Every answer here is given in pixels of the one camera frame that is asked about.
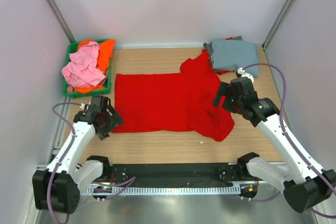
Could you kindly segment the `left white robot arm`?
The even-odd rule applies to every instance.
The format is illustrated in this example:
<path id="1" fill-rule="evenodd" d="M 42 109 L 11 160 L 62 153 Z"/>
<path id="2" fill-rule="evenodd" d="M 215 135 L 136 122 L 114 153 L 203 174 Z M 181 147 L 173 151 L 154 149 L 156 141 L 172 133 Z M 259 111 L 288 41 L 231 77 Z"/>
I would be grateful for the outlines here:
<path id="1" fill-rule="evenodd" d="M 44 170 L 32 177 L 35 207 L 63 214 L 72 214 L 78 207 L 80 194 L 92 182 L 106 182 L 111 177 L 109 159 L 91 155 L 78 167 L 88 143 L 95 136 L 109 137 L 122 117 L 105 96 L 92 96 L 90 103 L 81 105 L 70 123 L 70 133 L 56 157 Z"/>

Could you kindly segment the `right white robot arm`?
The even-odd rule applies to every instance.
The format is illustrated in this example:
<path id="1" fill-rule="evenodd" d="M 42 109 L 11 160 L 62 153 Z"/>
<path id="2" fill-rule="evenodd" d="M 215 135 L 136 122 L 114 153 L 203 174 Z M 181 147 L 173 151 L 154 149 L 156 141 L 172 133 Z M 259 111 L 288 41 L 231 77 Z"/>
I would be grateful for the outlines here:
<path id="1" fill-rule="evenodd" d="M 327 200 L 335 190 L 335 171 L 325 170 L 316 162 L 288 129 L 277 106 L 269 99 L 260 99 L 248 77 L 221 82 L 214 106 L 241 115 L 270 141 L 287 169 L 275 166 L 255 153 L 238 159 L 238 177 L 260 178 L 283 194 L 288 205 L 298 213 Z"/>

